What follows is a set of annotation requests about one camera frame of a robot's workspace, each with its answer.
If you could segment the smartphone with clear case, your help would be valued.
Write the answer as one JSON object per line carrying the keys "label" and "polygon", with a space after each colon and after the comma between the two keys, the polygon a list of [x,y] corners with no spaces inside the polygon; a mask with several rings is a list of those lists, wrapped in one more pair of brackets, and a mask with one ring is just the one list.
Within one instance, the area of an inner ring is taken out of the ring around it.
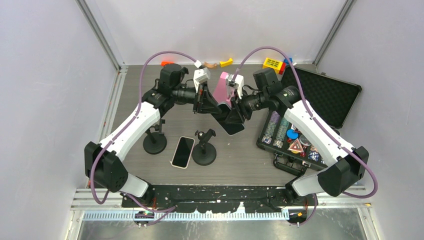
{"label": "smartphone with clear case", "polygon": [[227,116],[228,116],[228,113],[224,111],[222,113],[212,114],[212,117],[230,136],[240,133],[245,129],[245,126],[241,123],[226,123]]}

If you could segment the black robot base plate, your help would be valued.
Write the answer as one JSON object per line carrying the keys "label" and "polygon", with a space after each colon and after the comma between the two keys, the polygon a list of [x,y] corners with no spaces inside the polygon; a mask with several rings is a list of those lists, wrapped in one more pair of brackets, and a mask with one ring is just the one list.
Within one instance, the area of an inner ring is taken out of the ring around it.
{"label": "black robot base plate", "polygon": [[285,207],[313,210],[318,206],[315,195],[295,196],[283,186],[265,185],[150,185],[142,196],[120,191],[122,207],[146,208],[156,213],[213,214],[276,213]]}

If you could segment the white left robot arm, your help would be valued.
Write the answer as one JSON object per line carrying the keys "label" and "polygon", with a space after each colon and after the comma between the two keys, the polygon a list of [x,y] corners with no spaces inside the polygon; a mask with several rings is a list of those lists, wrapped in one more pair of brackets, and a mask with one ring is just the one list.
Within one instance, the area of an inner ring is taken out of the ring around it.
{"label": "white left robot arm", "polygon": [[84,148],[86,176],[90,180],[93,198],[98,201],[96,186],[107,193],[123,192],[134,196],[141,207],[153,202],[151,184],[130,174],[123,161],[130,149],[176,102],[193,104],[195,111],[206,114],[220,114],[217,101],[212,97],[207,82],[211,78],[209,69],[199,61],[195,62],[194,87],[187,88],[182,81],[189,73],[186,67],[170,63],[162,67],[153,88],[145,92],[133,112],[99,143],[90,141]]}

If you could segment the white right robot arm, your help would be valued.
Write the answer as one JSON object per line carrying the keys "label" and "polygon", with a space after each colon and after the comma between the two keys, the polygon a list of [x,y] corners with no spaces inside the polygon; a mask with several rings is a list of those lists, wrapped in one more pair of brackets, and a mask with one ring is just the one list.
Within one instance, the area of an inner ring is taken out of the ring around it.
{"label": "white right robot arm", "polygon": [[291,205],[299,205],[307,195],[327,193],[332,197],[345,194],[355,197],[346,190],[369,171],[368,150],[355,148],[342,139],[321,117],[313,111],[302,93],[295,86],[284,87],[272,69],[270,85],[264,87],[268,100],[259,103],[261,108],[276,110],[280,117],[294,124],[317,148],[327,167],[308,176],[299,176],[286,184],[285,198]]}

